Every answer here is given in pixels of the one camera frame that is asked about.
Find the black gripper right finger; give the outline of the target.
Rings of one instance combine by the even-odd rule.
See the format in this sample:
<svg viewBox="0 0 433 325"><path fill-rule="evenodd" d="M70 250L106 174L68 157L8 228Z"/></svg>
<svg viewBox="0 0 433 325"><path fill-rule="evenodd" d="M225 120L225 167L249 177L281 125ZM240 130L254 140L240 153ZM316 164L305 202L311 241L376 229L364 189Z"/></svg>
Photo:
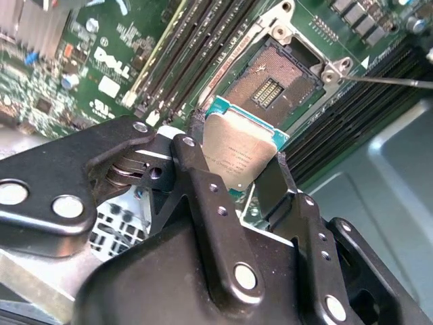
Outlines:
<svg viewBox="0 0 433 325"><path fill-rule="evenodd" d="M431 324L349 221L325 221L296 187L278 152L254 182L272 234L296 250L299 312L306 324Z"/></svg>

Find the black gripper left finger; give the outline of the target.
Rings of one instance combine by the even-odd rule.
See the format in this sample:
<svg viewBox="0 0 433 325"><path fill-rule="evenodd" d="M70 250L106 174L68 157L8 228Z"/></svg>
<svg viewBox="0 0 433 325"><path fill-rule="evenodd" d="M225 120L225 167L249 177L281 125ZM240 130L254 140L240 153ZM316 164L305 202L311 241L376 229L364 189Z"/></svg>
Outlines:
<svg viewBox="0 0 433 325"><path fill-rule="evenodd" d="M108 173L120 159L151 148L151 127L122 116L1 161L1 245L62 258L84 249L97 206L125 193L150 173L141 160L125 181ZM172 165L169 197L154 227L160 231L182 200L188 201L208 290L217 305L258 305L263 279L220 176L211 173L199 143L178 134L164 165Z"/></svg>

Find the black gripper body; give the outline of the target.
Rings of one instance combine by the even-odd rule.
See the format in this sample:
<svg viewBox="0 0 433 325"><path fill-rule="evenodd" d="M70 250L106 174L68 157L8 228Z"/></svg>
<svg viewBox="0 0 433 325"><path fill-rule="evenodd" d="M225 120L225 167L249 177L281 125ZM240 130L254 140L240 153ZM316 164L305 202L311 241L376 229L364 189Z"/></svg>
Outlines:
<svg viewBox="0 0 433 325"><path fill-rule="evenodd" d="M180 221L99 266L76 296L73 323L322 324L307 303L296 249L250 226L244 232L265 281L254 311L215 305L192 224Z"/></svg>

